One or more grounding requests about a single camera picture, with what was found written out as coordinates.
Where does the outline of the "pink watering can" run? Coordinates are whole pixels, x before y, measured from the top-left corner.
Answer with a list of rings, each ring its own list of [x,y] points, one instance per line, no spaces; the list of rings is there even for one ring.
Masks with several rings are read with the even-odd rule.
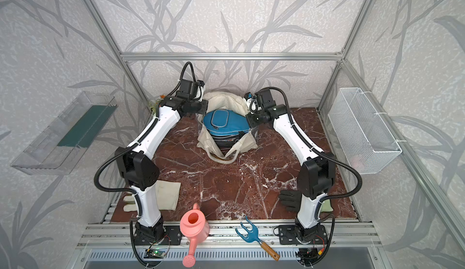
[[[183,258],[183,265],[191,268],[196,263],[196,248],[205,241],[209,235],[209,224],[200,205],[195,203],[193,208],[186,212],[180,220],[180,231],[189,241],[188,254]]]

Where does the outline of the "blue hand rake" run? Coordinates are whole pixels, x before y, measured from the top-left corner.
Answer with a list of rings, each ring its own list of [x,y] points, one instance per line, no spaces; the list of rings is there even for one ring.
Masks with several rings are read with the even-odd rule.
[[[259,229],[258,227],[249,220],[249,218],[246,216],[245,217],[246,222],[251,226],[251,228],[248,228],[245,226],[243,222],[240,223],[240,226],[246,231],[246,235],[242,234],[239,229],[235,229],[236,233],[238,236],[240,236],[245,242],[247,243],[253,243],[257,242],[260,247],[267,252],[267,254],[270,255],[275,261],[278,261],[280,259],[280,255],[273,250],[266,242],[262,241],[259,238]]]

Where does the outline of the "blue paddle case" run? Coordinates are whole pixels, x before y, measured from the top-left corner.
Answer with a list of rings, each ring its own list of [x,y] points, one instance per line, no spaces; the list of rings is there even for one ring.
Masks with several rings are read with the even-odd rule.
[[[247,119],[232,110],[213,110],[204,116],[202,122],[214,137],[237,136],[249,132]]]

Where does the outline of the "beige canvas bag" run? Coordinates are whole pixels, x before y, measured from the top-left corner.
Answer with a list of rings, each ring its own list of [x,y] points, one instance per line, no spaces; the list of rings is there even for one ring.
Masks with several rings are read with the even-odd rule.
[[[203,96],[203,99],[208,101],[207,113],[217,109],[232,110],[244,117],[249,113],[244,98],[233,93],[209,92]],[[239,154],[258,147],[258,127],[249,127],[248,133],[241,133],[237,136],[214,137],[203,125],[202,120],[204,116],[205,115],[198,115],[196,117],[199,125],[197,147],[206,151],[211,160],[221,164],[231,164],[235,162]]]

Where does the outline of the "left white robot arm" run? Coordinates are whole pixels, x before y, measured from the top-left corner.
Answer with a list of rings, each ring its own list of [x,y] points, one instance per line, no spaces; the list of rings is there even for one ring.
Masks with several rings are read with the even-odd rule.
[[[165,236],[163,218],[157,204],[156,181],[160,169],[153,162],[156,150],[168,132],[187,114],[205,115],[207,100],[185,100],[167,96],[159,102],[149,125],[128,145],[115,151],[116,163],[128,192],[137,205],[136,234],[152,241]]]

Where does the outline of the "black and green glove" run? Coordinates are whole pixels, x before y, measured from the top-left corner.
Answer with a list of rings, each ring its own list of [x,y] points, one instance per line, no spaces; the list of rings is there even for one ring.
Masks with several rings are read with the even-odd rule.
[[[297,190],[281,190],[279,194],[280,203],[286,207],[287,211],[299,212],[302,194]],[[325,201],[322,205],[321,212],[329,213],[333,212],[330,201]]]

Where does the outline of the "clear plastic wall shelf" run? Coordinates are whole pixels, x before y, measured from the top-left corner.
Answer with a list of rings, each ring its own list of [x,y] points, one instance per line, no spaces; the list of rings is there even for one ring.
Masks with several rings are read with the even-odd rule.
[[[11,163],[28,175],[68,175],[117,109],[112,95],[81,92]]]

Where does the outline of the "beige work glove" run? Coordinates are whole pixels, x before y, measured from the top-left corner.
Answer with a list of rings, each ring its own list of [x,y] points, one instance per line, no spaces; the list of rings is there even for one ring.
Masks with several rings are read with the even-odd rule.
[[[157,203],[160,210],[176,210],[179,200],[181,183],[169,181],[157,181],[155,190]],[[124,212],[135,212],[137,205],[132,196],[125,196],[123,198]]]

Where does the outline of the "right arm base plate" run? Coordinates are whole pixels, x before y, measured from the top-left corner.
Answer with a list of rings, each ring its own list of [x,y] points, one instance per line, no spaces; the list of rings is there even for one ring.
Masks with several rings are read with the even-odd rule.
[[[281,245],[311,245],[326,246],[329,232],[324,225],[317,224],[310,229],[295,225],[280,225],[277,227],[277,235]]]

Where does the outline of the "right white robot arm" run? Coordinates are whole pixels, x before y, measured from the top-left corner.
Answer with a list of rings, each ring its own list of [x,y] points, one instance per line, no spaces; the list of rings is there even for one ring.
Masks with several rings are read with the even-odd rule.
[[[313,232],[319,223],[323,198],[335,182],[335,165],[328,161],[326,154],[302,131],[285,105],[260,106],[256,101],[249,104],[251,110],[246,116],[251,127],[269,123],[293,150],[301,165],[297,177],[297,191],[300,192],[300,208],[295,222],[295,234],[303,239]]]

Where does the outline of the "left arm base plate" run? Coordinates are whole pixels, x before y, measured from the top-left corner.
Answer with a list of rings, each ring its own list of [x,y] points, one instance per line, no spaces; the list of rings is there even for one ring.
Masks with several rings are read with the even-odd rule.
[[[163,225],[155,228],[148,228],[136,224],[133,234],[135,246],[149,246],[150,244],[160,244],[167,246],[179,246],[183,234],[178,225]]]

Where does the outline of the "green artificial plant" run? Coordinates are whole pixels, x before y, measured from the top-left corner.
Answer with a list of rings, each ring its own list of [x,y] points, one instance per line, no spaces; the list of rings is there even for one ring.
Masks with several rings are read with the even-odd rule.
[[[164,95],[158,96],[157,98],[154,98],[148,102],[148,106],[151,110],[152,115],[156,114],[156,110],[158,105],[162,102],[162,100],[165,98]]]

